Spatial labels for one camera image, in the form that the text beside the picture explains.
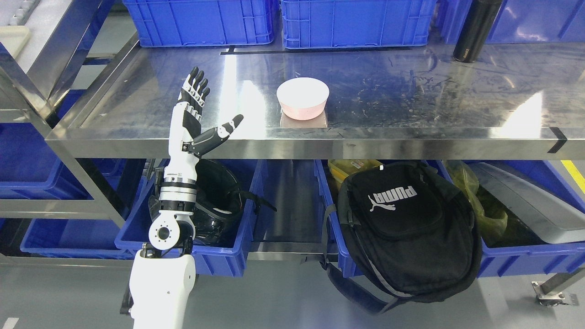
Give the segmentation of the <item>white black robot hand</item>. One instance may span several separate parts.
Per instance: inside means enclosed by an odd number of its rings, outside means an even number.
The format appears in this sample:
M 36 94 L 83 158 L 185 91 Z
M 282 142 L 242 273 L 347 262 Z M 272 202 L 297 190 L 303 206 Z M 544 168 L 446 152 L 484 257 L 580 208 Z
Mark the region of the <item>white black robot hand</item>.
M 227 123 L 202 131 L 203 107 L 210 93 L 203 76 L 202 69 L 192 69 L 182 83 L 173 108 L 168 139 L 170 162 L 164 170 L 166 182 L 197 181 L 199 160 L 228 140 L 243 120 L 243 115 L 238 114 Z

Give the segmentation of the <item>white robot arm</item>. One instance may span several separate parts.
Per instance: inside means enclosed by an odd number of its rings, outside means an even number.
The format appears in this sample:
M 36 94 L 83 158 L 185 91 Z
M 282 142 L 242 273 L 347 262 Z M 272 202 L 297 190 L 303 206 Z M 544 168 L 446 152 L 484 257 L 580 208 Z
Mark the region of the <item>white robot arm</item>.
M 181 329 L 189 294 L 196 282 L 191 255 L 196 205 L 196 173 L 165 174 L 160 208 L 149 241 L 136 254 L 129 279 L 130 316 L 135 329 Z

